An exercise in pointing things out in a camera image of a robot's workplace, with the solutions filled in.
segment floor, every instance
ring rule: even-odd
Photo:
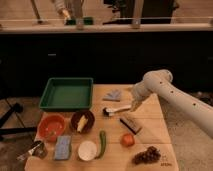
[[[113,14],[109,5],[103,4],[104,0],[84,1],[83,14],[91,16],[95,24],[110,21],[119,17]],[[206,23],[213,19],[213,0],[177,0],[180,7],[173,11],[173,23]],[[0,23],[3,27],[27,26],[63,26],[64,22],[56,12],[51,0],[35,0],[40,17],[46,21],[43,25],[36,23],[30,0],[0,0]]]
[[[19,103],[24,107],[22,113],[17,114],[25,126],[36,126],[42,111],[38,108],[40,98],[10,98],[9,103]],[[212,171],[213,141],[184,114],[172,107],[164,99],[159,98],[168,131],[172,140],[180,171]],[[0,101],[0,113],[9,109],[8,104]],[[4,128],[21,127],[17,117],[13,114]],[[0,142],[0,171],[22,171],[25,163],[20,163],[16,157],[32,144],[35,133],[15,134],[4,136]]]

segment cabinet handle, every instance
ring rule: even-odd
[[[55,56],[57,56],[57,54],[56,53],[48,53],[47,56],[55,57]]]

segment bunch of grapes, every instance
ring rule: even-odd
[[[160,157],[161,155],[159,150],[157,150],[154,146],[150,146],[146,151],[136,154],[132,159],[132,162],[134,164],[155,163],[160,159]]]

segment cabinet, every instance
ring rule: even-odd
[[[95,83],[136,83],[167,68],[173,84],[212,91],[213,32],[0,35],[0,82],[10,96],[40,96],[50,77],[93,77]]]

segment blue sponge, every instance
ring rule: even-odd
[[[58,136],[55,145],[54,160],[68,160],[71,153],[71,136]]]

